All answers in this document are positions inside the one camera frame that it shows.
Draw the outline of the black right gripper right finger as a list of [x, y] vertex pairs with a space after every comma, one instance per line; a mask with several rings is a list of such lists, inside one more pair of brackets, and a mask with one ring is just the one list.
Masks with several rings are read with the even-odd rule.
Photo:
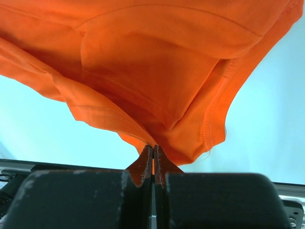
[[185, 173], [154, 148], [159, 229], [288, 229], [274, 184], [257, 173]]

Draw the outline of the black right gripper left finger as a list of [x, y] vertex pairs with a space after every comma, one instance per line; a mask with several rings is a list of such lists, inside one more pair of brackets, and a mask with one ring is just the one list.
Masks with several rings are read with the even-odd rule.
[[153, 149], [127, 169], [39, 170], [21, 184], [3, 229], [147, 229]]

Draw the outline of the orange t-shirt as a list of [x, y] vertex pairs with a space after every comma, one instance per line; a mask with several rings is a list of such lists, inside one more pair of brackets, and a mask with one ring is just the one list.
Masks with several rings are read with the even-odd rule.
[[225, 140], [228, 109], [302, 0], [3, 0], [0, 73], [176, 165]]

